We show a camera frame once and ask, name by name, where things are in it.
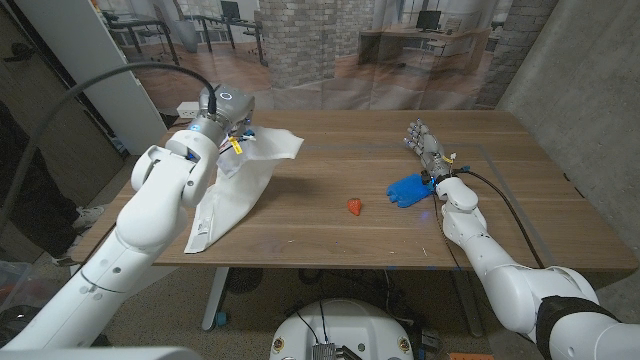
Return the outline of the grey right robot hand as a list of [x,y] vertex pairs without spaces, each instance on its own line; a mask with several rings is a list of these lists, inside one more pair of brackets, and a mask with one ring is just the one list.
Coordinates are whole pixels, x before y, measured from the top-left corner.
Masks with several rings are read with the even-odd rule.
[[409,124],[407,133],[404,143],[418,155],[426,173],[431,178],[439,181],[440,178],[452,175],[451,165],[445,159],[444,147],[426,124],[417,119]]

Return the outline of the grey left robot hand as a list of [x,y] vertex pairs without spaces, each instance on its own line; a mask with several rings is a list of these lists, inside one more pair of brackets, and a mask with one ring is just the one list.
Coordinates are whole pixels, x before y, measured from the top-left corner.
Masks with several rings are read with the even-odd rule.
[[243,135],[255,108],[255,97],[241,89],[218,84],[214,87],[216,103],[210,102],[209,89],[204,87],[198,98],[199,111],[189,129],[202,133],[220,144],[230,135]]

